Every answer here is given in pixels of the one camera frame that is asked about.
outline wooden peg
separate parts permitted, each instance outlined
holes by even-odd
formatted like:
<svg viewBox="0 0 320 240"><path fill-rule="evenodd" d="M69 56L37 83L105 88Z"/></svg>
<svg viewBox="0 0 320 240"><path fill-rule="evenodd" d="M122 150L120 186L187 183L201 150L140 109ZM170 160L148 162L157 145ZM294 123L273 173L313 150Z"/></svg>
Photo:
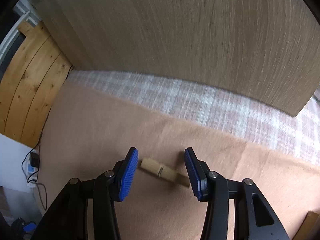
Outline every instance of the wooden peg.
<svg viewBox="0 0 320 240"><path fill-rule="evenodd" d="M151 158L143 158L140 167L151 172L159 178L171 181L176 184L190 187L189 177L161 164Z"/></svg>

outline blue gripper pad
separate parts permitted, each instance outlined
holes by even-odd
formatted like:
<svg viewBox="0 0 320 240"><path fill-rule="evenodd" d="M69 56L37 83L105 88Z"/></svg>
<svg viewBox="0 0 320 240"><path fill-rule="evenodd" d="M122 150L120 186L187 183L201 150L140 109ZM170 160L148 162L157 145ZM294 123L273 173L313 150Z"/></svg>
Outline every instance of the blue gripper pad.
<svg viewBox="0 0 320 240"><path fill-rule="evenodd" d="M37 225L34 222L29 222L23 226L23 231L31 232L32 230L36 229Z"/></svg>
<svg viewBox="0 0 320 240"><path fill-rule="evenodd" d="M131 147L127 156L125 157L121 165L121 173L117 179L120 180L120 191L119 200L123 201L124 198L129 194L131 183L133 180L134 173L138 165L138 150Z"/></svg>
<svg viewBox="0 0 320 240"><path fill-rule="evenodd" d="M192 161L192 157L190 155L192 153L190 153L188 149L189 148L185 149L185 151L184 151L184 163L187 168L187 172L188 172L190 184L192 187L193 195L195 195L197 197L198 201L200 201L200 199L202 198L201 180L200 180L200 176L195 168L195 163L193 163L193 161Z"/></svg>

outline wooden board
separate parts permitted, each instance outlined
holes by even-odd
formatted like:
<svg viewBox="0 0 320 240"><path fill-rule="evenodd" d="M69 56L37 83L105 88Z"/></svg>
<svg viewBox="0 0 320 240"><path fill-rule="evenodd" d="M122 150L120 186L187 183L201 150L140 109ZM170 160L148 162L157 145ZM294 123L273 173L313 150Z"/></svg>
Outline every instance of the wooden board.
<svg viewBox="0 0 320 240"><path fill-rule="evenodd" d="M35 97L32 100L23 127L21 143L34 147L38 143L43 125L60 87L64 83L71 63L63 53L56 58L44 76Z"/></svg>
<svg viewBox="0 0 320 240"><path fill-rule="evenodd" d="M40 22L25 38L4 73L0 83L0 133L2 134L18 84L29 63L49 36L43 22Z"/></svg>
<svg viewBox="0 0 320 240"><path fill-rule="evenodd" d="M320 82L320 26L302 0L33 0L77 69L151 73L296 115Z"/></svg>
<svg viewBox="0 0 320 240"><path fill-rule="evenodd" d="M28 65L10 105L4 135L19 141L31 102L42 79L61 50L49 37Z"/></svg>
<svg viewBox="0 0 320 240"><path fill-rule="evenodd" d="M29 32L33 30L33 27L27 21L23 21L19 24L17 28L23 35L28 36Z"/></svg>

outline white wall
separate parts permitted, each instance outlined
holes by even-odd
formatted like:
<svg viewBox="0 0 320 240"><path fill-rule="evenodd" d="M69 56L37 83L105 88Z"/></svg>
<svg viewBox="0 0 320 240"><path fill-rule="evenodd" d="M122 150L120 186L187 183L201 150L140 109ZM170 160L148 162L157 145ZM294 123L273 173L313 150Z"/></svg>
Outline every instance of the white wall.
<svg viewBox="0 0 320 240"><path fill-rule="evenodd" d="M30 147L0 134L0 186L23 192L31 192L21 163Z"/></svg>
<svg viewBox="0 0 320 240"><path fill-rule="evenodd" d="M25 221L38 223L41 213L33 191L27 186L21 163L30 147L0 134L0 186L14 220L22 217Z"/></svg>

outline black power adapter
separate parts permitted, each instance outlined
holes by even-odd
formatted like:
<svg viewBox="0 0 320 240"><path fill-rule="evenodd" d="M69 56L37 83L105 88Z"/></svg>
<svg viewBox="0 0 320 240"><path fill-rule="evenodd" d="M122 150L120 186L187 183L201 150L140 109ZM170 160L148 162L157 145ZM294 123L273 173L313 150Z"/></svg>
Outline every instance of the black power adapter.
<svg viewBox="0 0 320 240"><path fill-rule="evenodd" d="M39 155L37 153L31 152L29 160L30 160L30 165L32 167L35 167L35 168L39 169L39 167L40 167L40 157L39 157Z"/></svg>

